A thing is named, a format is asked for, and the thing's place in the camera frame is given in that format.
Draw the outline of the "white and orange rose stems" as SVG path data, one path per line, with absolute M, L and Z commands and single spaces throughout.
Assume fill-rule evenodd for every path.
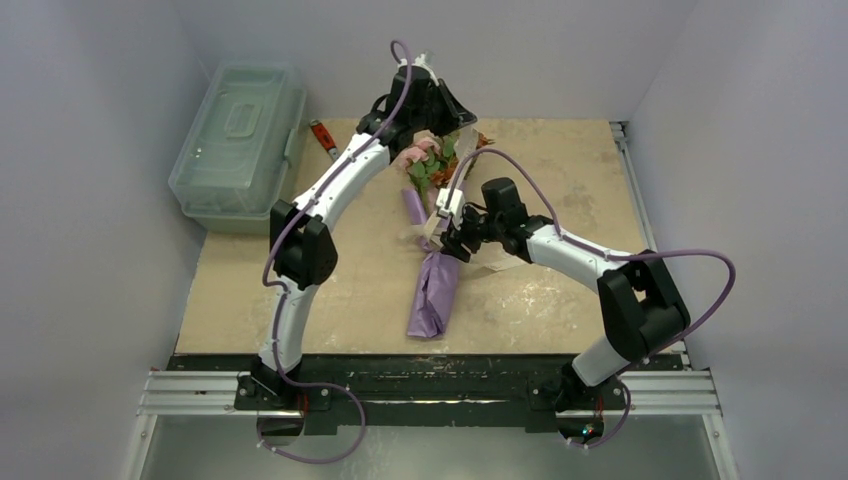
M 463 129 L 453 132 L 447 137 L 444 137 L 444 143 L 442 147 L 442 153 L 444 155 L 446 155 L 448 152 L 449 140 L 452 141 L 452 157 L 448 161 L 448 166 L 445 170 L 444 178 L 441 181 L 440 188 L 450 187 L 452 185 L 453 180 L 457 178 L 457 187 L 459 189 L 462 189 L 464 183 L 470 176 L 470 172 L 474 168 L 476 159 L 472 158 L 471 160 L 469 160 L 468 163 L 462 169 L 458 168 L 459 163 L 479 148 L 494 145 L 496 143 L 496 140 L 494 138 L 486 136 L 484 133 L 482 133 L 475 127 L 464 127 Z

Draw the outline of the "pink rose stem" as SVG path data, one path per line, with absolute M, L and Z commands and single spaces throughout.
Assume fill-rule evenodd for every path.
M 456 162 L 455 139 L 451 136 L 421 137 L 395 160 L 423 200 L 448 183 Z

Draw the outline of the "beige ribbon strip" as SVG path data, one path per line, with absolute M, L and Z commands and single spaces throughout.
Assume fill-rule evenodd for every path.
M 421 137 L 424 136 L 439 137 L 432 136 L 430 134 L 425 134 Z M 459 163 L 459 169 L 462 169 L 472 158 L 475 158 L 477 160 L 477 157 L 474 155 L 474 152 Z M 403 170 L 399 168 L 396 164 L 395 166 L 402 172 L 402 176 L 408 181 L 408 185 L 404 188 L 413 188 L 410 181 L 408 180 L 407 175 L 403 172 Z M 450 187 L 440 188 L 431 192 L 425 200 L 421 198 L 425 206 L 425 211 L 428 215 L 428 220 L 423 227 L 423 233 L 421 234 L 421 236 L 425 240 L 427 240 L 432 246 L 436 247 L 439 250 L 442 247 L 440 235 L 446 230 L 448 226 L 453 225 L 458 227 L 460 225 L 462 207 L 466 203 L 471 203 L 471 201 L 466 198 L 466 195 L 464 193 L 464 187 L 465 183 L 463 185 L 463 188 L 459 189 L 457 187 L 457 178 L 455 178 Z M 401 242 L 404 241 L 400 238 L 400 235 L 405 229 L 401 230 L 398 234 L 398 240 Z

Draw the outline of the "pink purple wrapping paper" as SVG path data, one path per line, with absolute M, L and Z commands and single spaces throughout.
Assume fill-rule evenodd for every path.
M 443 336 L 448 329 L 458 291 L 460 262 L 441 253 L 421 236 L 428 215 L 419 193 L 404 188 L 401 197 L 410 225 L 400 238 L 425 254 L 415 283 L 407 335 L 433 339 Z

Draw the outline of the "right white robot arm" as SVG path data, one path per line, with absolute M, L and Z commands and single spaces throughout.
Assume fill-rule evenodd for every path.
M 482 244 L 497 243 L 505 253 L 564 274 L 598 296 L 604 334 L 562 367 L 547 393 L 556 411 L 588 405 L 602 384 L 690 326 L 676 284 L 654 252 L 631 256 L 566 238 L 552 218 L 528 213 L 509 178 L 489 180 L 481 191 L 483 202 L 475 204 L 456 190 L 440 190 L 435 207 L 445 225 L 443 253 L 469 262 Z

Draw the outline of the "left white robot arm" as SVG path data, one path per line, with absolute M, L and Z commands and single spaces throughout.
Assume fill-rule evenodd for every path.
M 294 376 L 302 360 L 305 327 L 320 285 L 338 262 L 332 233 L 341 215 L 412 145 L 416 134 L 443 136 L 476 121 L 435 73 L 428 53 L 401 59 L 385 107 L 373 108 L 360 120 L 339 159 L 312 187 L 272 208 L 263 283 L 278 288 L 280 296 L 268 340 L 250 373 L 260 397 L 272 408 L 287 408 L 297 399 L 300 383 Z

